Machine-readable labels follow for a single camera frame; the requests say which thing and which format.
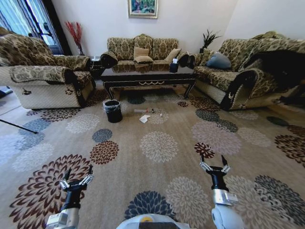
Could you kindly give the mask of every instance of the coffee table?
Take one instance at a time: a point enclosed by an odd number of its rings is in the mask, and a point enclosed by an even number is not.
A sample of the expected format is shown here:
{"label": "coffee table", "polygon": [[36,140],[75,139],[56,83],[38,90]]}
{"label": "coffee table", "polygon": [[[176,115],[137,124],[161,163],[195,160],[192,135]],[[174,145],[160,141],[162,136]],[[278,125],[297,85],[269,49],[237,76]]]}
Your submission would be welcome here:
{"label": "coffee table", "polygon": [[112,88],[119,87],[145,87],[145,86],[168,86],[168,85],[188,85],[184,98],[188,99],[188,95],[196,84],[197,74],[193,69],[188,67],[179,67],[176,73],[169,71],[164,72],[124,72],[115,73],[111,68],[105,69],[100,76],[103,81],[105,90],[110,99],[113,99]]}

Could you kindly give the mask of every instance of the blue pillow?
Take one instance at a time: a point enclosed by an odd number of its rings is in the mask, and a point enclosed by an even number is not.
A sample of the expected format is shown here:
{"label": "blue pillow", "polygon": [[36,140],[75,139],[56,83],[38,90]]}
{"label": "blue pillow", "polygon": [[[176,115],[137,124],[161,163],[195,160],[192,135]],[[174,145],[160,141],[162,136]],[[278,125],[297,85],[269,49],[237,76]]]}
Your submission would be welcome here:
{"label": "blue pillow", "polygon": [[210,68],[228,69],[231,68],[231,61],[225,55],[221,53],[215,53],[211,56],[205,65]]}

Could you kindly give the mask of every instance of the patterned carpet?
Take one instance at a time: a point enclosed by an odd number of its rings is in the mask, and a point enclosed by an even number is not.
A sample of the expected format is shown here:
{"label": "patterned carpet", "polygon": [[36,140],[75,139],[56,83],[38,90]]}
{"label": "patterned carpet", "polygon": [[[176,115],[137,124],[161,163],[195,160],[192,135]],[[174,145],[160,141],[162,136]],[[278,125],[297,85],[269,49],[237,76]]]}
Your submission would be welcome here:
{"label": "patterned carpet", "polygon": [[[83,109],[32,111],[13,94],[2,98],[1,119],[39,134],[0,123],[1,228],[44,228],[65,199],[65,171],[79,179],[90,163],[95,179],[82,195],[79,228],[113,229],[143,213],[215,228],[200,154],[215,166],[223,154],[233,167],[225,181],[248,229],[305,228],[305,110],[225,112],[195,90],[184,100],[184,90],[121,92],[116,124],[102,110],[100,85]],[[143,124],[134,109],[147,107],[155,113]]]}

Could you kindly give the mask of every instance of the beige pillow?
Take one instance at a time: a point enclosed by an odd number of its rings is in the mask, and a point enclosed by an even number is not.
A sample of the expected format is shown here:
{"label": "beige pillow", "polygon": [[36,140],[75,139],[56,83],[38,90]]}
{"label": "beige pillow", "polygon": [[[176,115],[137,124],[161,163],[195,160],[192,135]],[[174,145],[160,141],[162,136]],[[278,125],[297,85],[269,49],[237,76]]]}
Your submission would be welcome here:
{"label": "beige pillow", "polygon": [[152,63],[153,60],[149,56],[138,56],[134,59],[138,64]]}
{"label": "beige pillow", "polygon": [[149,49],[135,47],[133,49],[133,60],[135,60],[135,58],[138,56],[148,56],[148,54],[149,54]]}
{"label": "beige pillow", "polygon": [[170,54],[168,54],[168,56],[165,58],[165,60],[168,62],[173,62],[173,58],[176,58],[180,51],[181,51],[181,49],[171,50]]}

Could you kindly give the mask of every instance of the loveseat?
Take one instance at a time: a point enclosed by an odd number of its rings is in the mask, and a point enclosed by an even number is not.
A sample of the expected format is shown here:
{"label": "loveseat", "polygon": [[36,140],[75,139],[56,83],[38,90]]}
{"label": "loveseat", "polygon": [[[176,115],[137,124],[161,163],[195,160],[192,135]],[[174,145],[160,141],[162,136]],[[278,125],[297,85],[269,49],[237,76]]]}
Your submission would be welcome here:
{"label": "loveseat", "polygon": [[84,107],[95,82],[90,58],[54,56],[43,40],[0,35],[0,85],[28,109]]}
{"label": "loveseat", "polygon": [[230,70],[205,66],[215,51],[205,49],[203,53],[191,55],[194,58],[194,71],[199,75],[196,87],[213,98],[224,110],[272,105],[296,87],[279,89],[274,76],[262,70],[260,60],[247,67],[244,65],[255,54],[274,50],[305,53],[305,41],[272,38],[225,40],[218,52],[229,58]]}
{"label": "loveseat", "polygon": [[[165,58],[172,49],[178,48],[178,40],[173,38],[152,38],[145,34],[135,38],[116,38],[111,37],[107,40],[108,51],[101,55],[101,64],[104,68],[112,68],[114,72],[134,72],[139,67],[133,61],[134,47],[149,49],[149,56],[153,63],[145,67],[148,71],[168,71],[170,62]],[[187,54],[182,53],[179,59]]]}

